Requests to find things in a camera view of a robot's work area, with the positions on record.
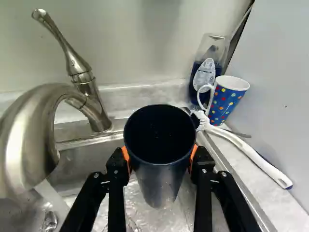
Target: blue mug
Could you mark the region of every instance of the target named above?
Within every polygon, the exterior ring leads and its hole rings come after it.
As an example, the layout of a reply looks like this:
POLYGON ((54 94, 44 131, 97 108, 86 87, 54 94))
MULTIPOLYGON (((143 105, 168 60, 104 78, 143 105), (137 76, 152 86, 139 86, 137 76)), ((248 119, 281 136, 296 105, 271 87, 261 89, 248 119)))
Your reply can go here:
POLYGON ((198 89, 197 102, 206 111, 210 123, 214 126, 219 126, 225 122, 249 88, 250 84, 238 77, 218 76, 215 79, 214 85, 206 84, 198 89), (205 91, 206 89, 211 90, 207 109, 199 99, 200 91, 205 91))

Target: faucet spout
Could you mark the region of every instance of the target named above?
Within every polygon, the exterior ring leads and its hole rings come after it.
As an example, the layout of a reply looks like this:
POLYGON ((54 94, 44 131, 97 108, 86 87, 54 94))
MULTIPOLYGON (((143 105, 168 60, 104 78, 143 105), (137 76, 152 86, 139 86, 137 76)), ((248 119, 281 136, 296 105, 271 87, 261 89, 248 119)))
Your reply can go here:
POLYGON ((27 191, 56 167, 54 117, 65 100, 81 111, 93 131, 103 131, 98 102, 67 84, 46 84, 21 95, 0 118, 0 198, 27 191))

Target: backsplash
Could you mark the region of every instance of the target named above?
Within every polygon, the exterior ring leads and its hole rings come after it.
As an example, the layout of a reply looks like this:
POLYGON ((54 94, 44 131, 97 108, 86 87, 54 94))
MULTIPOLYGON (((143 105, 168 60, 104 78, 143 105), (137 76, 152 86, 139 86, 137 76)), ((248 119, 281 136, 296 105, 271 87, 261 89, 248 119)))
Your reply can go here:
POLYGON ((67 82, 57 41, 31 18, 43 8, 99 84, 187 78, 202 35, 228 35, 250 0, 3 0, 0 91, 67 82))

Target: water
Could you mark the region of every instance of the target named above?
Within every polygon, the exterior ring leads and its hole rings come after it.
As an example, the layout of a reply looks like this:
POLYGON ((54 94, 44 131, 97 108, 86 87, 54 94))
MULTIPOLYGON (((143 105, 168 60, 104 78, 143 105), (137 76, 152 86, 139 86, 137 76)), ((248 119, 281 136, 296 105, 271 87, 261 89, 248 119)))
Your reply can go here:
POLYGON ((59 193, 50 185, 47 179, 43 180, 34 188, 44 199, 46 199, 50 204, 53 205, 53 212, 58 217, 57 228, 60 228, 62 223, 66 219, 70 208, 59 195, 59 193))

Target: sink basin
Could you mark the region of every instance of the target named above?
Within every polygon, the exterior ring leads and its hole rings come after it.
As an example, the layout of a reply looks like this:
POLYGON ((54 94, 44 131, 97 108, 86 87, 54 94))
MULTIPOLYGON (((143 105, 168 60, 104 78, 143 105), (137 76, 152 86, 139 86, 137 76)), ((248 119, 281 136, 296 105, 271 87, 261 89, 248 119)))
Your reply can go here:
MULTIPOLYGON (((87 176, 95 171, 105 173, 105 163, 117 147, 122 147, 122 128, 125 120, 116 122, 115 132, 93 136, 86 140, 74 139, 57 143, 60 161, 48 177, 51 186, 71 207, 87 176)), ((151 208, 143 199, 134 173, 125 187, 127 216, 135 221, 140 232, 191 232, 195 213, 195 186, 186 173, 176 201, 164 209, 151 208)), ((19 195, 15 200, 0 199, 0 224, 3 231, 43 231, 46 212, 54 211, 47 200, 35 190, 19 195)), ((218 200, 212 197, 214 231, 229 231, 218 200)), ((103 231, 108 218, 108 194, 102 201, 93 231, 103 231)), ((59 231, 63 219, 54 231, 59 231)))

